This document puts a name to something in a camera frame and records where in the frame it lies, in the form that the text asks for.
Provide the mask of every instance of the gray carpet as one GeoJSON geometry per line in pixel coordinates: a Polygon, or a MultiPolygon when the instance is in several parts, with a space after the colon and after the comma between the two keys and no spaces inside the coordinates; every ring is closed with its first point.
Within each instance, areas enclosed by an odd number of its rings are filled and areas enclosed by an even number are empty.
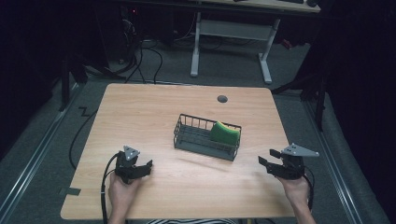
{"type": "MultiPolygon", "coordinates": [[[[221,45],[218,43],[204,43],[201,50],[199,76],[190,77],[191,51],[190,41],[179,42],[179,45],[166,47],[155,42],[146,42],[145,47],[161,53],[163,65],[159,70],[158,84],[164,82],[185,83],[211,86],[243,86],[264,87],[274,89],[293,80],[302,59],[309,50],[309,46],[284,49],[280,45],[273,45],[268,58],[268,64],[273,77],[273,84],[263,82],[257,53],[263,44],[261,42],[244,42],[230,39],[221,45]]],[[[138,71],[133,75],[134,83],[142,83],[142,77],[147,82],[152,81],[160,65],[160,56],[149,49],[143,50],[143,60],[138,71]]],[[[122,65],[113,63],[111,68],[118,69],[122,65]]],[[[93,113],[99,106],[106,85],[120,82],[105,77],[90,76],[85,86],[80,86],[74,102],[64,114],[57,132],[51,137],[47,145],[46,156],[35,171],[34,177],[27,185],[27,189],[17,198],[15,207],[10,208],[7,223],[101,223],[93,221],[69,221],[60,217],[64,196],[59,194],[62,187],[69,187],[74,170],[69,162],[69,148],[78,129],[87,120],[87,115],[93,113]]],[[[29,159],[40,147],[51,123],[59,116],[61,106],[60,84],[53,90],[54,96],[32,118],[29,126],[21,135],[7,156],[0,162],[2,179],[0,202],[7,200],[14,184],[17,182],[29,159]]],[[[279,111],[286,135],[290,143],[310,148],[320,153],[319,158],[307,158],[305,163],[315,175],[315,201],[313,214],[318,223],[389,223],[382,208],[375,200],[374,194],[361,173],[359,166],[351,155],[347,143],[332,112],[331,100],[326,99],[326,109],[323,117],[323,133],[318,133],[312,123],[309,108],[315,102],[301,102],[298,91],[287,91],[275,95],[276,106],[279,111]],[[357,215],[350,215],[343,203],[342,192],[336,187],[337,182],[331,172],[325,156],[324,145],[331,150],[336,168],[346,182],[348,194],[358,208],[357,215]]],[[[93,119],[82,128],[72,147],[74,164],[89,135],[93,119]]],[[[276,224],[295,223],[294,218],[272,218],[276,224]]],[[[269,223],[268,220],[258,219],[259,223],[269,223]]]]}

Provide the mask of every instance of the dark background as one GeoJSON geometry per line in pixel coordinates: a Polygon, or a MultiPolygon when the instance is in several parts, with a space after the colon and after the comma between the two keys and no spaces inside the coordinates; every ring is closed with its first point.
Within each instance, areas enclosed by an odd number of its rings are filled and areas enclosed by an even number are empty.
{"type": "MultiPolygon", "coordinates": [[[[313,44],[296,79],[317,78],[298,88],[317,90],[327,80],[326,90],[352,153],[390,221],[396,222],[392,213],[396,201],[392,186],[396,181],[396,3],[323,0],[319,4],[324,14],[340,20],[326,21],[321,27],[316,22],[285,19],[276,41],[313,44]]],[[[117,37],[120,24],[112,26],[115,33],[106,31],[97,17],[101,9],[89,3],[0,2],[1,158],[51,97],[66,55],[77,52],[108,66],[112,51],[106,39],[112,34],[117,37]]],[[[140,18],[142,31],[169,45],[173,30],[183,33],[188,27],[185,18],[191,16],[171,10],[142,11],[147,12],[140,18]]]]}

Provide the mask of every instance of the hand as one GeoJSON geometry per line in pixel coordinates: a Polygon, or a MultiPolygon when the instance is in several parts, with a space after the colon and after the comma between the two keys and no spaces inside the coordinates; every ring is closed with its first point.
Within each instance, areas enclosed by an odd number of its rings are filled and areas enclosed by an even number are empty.
{"type": "Polygon", "coordinates": [[[122,179],[115,175],[114,173],[110,174],[110,187],[108,189],[108,195],[110,197],[112,211],[110,215],[110,219],[108,220],[109,224],[124,224],[126,215],[129,211],[129,208],[134,200],[134,196],[136,195],[137,188],[141,182],[141,178],[132,180],[130,185],[122,182],[122,179]]]}
{"type": "Polygon", "coordinates": [[[296,180],[287,180],[281,177],[276,178],[282,183],[294,215],[300,224],[315,224],[316,221],[312,217],[311,211],[308,208],[308,182],[303,177],[296,180]]]}

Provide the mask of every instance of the sponge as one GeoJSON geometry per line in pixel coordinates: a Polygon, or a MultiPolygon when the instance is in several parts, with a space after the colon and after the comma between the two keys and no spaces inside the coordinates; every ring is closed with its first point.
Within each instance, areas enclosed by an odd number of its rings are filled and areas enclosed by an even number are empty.
{"type": "Polygon", "coordinates": [[[210,131],[210,140],[232,146],[236,145],[239,136],[239,130],[231,129],[220,121],[217,121],[210,131]]]}

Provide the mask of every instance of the white desk leg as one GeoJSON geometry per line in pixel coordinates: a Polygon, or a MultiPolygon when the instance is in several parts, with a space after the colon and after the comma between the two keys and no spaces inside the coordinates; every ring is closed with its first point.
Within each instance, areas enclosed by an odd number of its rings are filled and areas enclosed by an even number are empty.
{"type": "Polygon", "coordinates": [[[192,53],[192,62],[191,62],[192,77],[198,77],[200,32],[201,32],[201,12],[197,12],[197,22],[195,27],[195,45],[194,45],[194,52],[192,53]]]}
{"type": "Polygon", "coordinates": [[[280,19],[275,20],[274,25],[270,31],[270,35],[268,37],[267,43],[266,43],[264,53],[259,54],[260,65],[262,66],[262,75],[264,76],[264,82],[267,84],[272,83],[270,70],[268,69],[268,64],[267,64],[267,57],[270,52],[271,46],[274,42],[274,38],[275,38],[277,27],[279,26],[279,23],[280,23],[280,19]]]}

